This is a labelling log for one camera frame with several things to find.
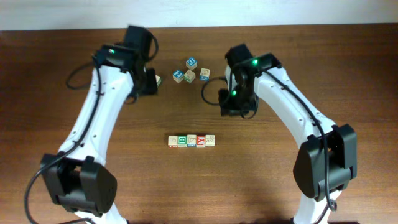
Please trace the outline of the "red Y block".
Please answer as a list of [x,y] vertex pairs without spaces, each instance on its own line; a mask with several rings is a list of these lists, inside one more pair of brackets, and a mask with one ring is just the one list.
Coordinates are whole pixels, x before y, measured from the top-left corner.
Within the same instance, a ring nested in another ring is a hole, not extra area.
[[196,147],[206,147],[206,136],[197,136]]

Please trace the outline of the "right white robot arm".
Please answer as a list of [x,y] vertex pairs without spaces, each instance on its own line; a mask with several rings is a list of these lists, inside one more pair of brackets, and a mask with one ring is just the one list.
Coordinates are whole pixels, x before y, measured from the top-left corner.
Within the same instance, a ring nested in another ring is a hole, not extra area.
[[259,100],[267,103],[290,131],[299,147],[294,179],[302,192],[292,223],[328,223],[336,199],[357,176],[358,141],[354,129],[338,126],[322,114],[292,83],[272,55],[253,57],[229,51],[219,91],[223,116],[256,113]]

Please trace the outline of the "wooden block blue J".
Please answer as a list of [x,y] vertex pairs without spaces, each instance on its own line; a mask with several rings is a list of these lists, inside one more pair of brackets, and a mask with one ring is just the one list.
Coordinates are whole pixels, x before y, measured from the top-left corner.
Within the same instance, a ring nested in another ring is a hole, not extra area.
[[187,146],[195,147],[197,145],[197,136],[195,134],[187,135]]

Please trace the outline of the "wooden leaf E block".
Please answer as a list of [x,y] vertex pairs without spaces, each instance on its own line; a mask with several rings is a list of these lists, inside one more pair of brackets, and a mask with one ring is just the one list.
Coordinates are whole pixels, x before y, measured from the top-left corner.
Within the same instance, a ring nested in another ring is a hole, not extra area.
[[206,135],[205,136],[205,146],[206,147],[214,147],[216,142],[215,135]]

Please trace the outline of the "wooden block green side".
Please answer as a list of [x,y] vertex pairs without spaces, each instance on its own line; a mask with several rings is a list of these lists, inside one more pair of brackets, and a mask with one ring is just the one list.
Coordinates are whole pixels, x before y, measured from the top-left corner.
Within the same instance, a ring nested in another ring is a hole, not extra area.
[[160,86],[160,84],[162,83],[161,77],[158,76],[158,75],[156,75],[156,76],[155,76],[155,79],[156,79],[156,84],[157,84],[157,86]]

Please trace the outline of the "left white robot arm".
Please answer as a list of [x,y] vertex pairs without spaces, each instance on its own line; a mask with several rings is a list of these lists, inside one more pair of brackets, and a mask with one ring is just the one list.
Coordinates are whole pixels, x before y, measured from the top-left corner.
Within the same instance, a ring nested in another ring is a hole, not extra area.
[[90,88],[71,133],[40,174],[52,202],[87,223],[127,223],[114,200],[118,182],[105,168],[108,143],[125,100],[157,86],[148,47],[104,45],[93,55]]

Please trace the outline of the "wooden block red side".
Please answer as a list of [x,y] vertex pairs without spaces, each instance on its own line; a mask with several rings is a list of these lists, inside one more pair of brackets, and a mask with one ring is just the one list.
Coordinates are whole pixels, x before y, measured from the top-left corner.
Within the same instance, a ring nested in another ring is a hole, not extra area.
[[168,137],[168,146],[169,146],[169,148],[178,147],[178,137],[177,136],[169,136]]

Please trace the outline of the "green B block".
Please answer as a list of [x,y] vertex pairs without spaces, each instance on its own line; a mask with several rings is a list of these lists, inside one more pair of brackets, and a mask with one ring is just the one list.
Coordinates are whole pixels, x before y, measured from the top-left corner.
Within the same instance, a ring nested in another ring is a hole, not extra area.
[[187,147],[187,136],[178,136],[177,147]]

